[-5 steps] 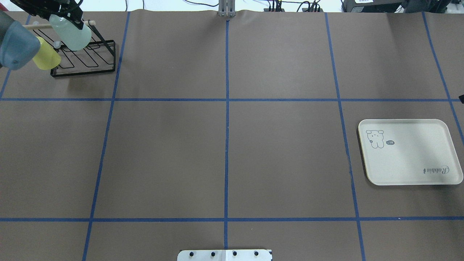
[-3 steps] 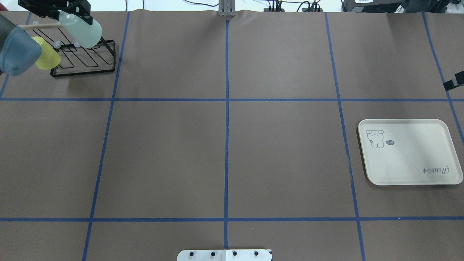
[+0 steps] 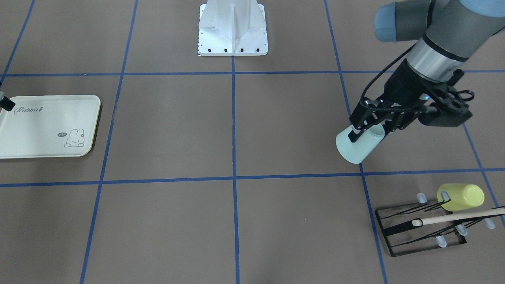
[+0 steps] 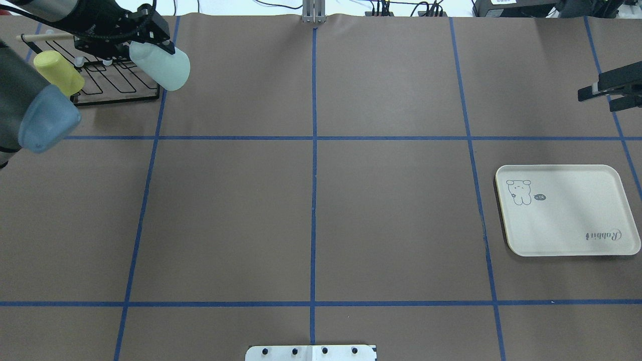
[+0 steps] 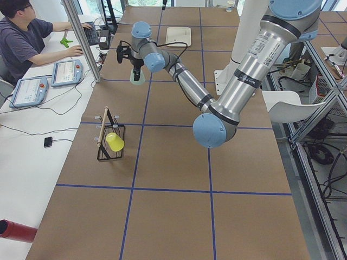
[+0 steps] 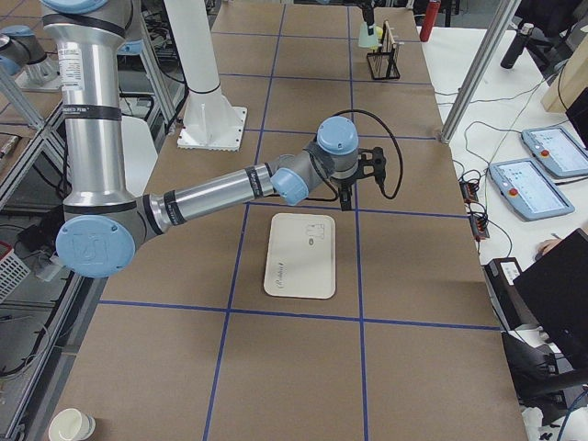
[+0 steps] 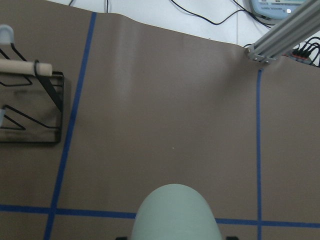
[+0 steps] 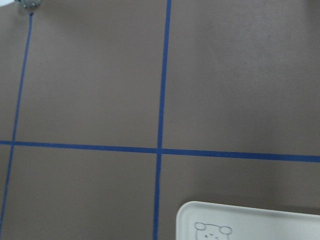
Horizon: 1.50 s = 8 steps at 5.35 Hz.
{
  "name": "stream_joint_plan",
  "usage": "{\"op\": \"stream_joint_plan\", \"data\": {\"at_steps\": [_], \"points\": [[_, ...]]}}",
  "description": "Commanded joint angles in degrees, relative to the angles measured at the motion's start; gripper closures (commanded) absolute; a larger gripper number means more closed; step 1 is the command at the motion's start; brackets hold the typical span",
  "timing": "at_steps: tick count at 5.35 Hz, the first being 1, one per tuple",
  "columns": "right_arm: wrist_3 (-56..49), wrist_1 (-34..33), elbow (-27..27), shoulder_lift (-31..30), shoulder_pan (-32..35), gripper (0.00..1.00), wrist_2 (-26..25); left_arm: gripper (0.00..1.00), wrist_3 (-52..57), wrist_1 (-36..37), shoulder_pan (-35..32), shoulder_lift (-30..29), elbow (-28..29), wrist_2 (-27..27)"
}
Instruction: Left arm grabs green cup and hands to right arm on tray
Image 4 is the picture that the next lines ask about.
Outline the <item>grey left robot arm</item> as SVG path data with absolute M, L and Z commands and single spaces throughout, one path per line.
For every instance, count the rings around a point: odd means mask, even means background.
M 9 1 L 2 10 L 70 34 L 76 49 L 101 60 L 132 62 L 167 91 L 190 76 L 190 58 L 171 41 L 156 2 L 134 12 L 115 1 Z M 48 55 L 45 66 L 29 65 L 2 42 L 2 167 L 20 150 L 49 150 L 82 119 L 71 101 L 83 87 L 74 80 L 78 71 Z

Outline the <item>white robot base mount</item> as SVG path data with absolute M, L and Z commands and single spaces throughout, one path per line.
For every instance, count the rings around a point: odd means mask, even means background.
M 245 360 L 377 360 L 376 347 L 366 344 L 257 345 Z

